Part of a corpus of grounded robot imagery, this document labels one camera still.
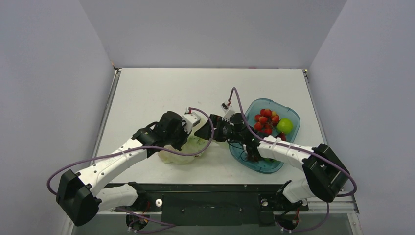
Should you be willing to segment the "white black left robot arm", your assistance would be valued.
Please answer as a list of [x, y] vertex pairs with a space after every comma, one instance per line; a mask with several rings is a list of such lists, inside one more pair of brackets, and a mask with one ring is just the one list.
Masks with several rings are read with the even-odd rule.
[[137, 130], [109, 158], [102, 159], [78, 172], [71, 169], [61, 175], [56, 201], [75, 226], [94, 218], [110, 201], [102, 189], [134, 164], [146, 160], [165, 146], [178, 150], [186, 143], [189, 131], [184, 115], [164, 113], [153, 128]]

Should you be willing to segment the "light green plastic bag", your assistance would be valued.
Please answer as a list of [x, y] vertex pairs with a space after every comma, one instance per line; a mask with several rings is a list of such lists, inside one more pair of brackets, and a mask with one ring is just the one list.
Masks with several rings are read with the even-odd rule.
[[193, 155], [190, 156], [182, 156], [173, 154], [171, 152], [167, 151], [160, 151], [158, 152], [159, 158], [165, 163], [165, 164], [174, 164], [174, 165], [184, 165], [188, 164], [191, 161], [195, 160], [197, 157], [202, 156], [203, 152], [199, 154], [194, 154], [195, 152], [199, 152], [202, 150], [206, 144], [208, 143], [208, 140], [202, 139], [200, 137], [195, 136], [195, 132], [199, 130], [204, 124], [207, 123], [207, 119], [202, 117], [199, 124], [197, 124], [195, 127], [193, 127], [191, 134], [187, 138], [186, 144], [184, 144], [181, 148], [181, 151], [174, 149], [172, 146], [168, 145], [165, 146], [166, 149], [170, 149], [172, 151], [189, 154], [193, 153]]

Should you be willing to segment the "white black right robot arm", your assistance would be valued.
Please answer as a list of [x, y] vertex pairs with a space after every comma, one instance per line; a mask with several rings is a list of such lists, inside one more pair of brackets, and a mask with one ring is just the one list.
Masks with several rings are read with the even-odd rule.
[[287, 181], [276, 195], [277, 205], [288, 209], [298, 201], [317, 197], [332, 202], [341, 197], [341, 188], [350, 179], [350, 173], [333, 150], [325, 144], [306, 147], [257, 132], [244, 120], [241, 113], [229, 121], [211, 115], [213, 123], [206, 123], [195, 136], [217, 142], [236, 142], [248, 156], [273, 159], [301, 170], [305, 178]]

